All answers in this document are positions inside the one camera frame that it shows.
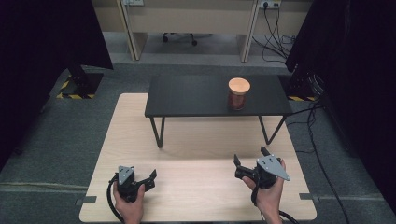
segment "black table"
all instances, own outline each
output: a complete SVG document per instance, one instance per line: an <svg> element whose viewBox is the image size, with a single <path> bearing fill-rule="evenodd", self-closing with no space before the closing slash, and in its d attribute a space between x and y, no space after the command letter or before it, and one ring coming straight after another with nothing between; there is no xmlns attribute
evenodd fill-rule
<svg viewBox="0 0 396 224"><path fill-rule="evenodd" d="M151 80L145 116L150 118L158 147L163 146L166 117L258 116L265 143L270 145L286 117L292 113L277 76L241 76L250 83L242 110L227 106L228 82L236 76L157 76ZM282 116L268 139L262 116ZM154 118L162 118L158 135Z"/></svg>

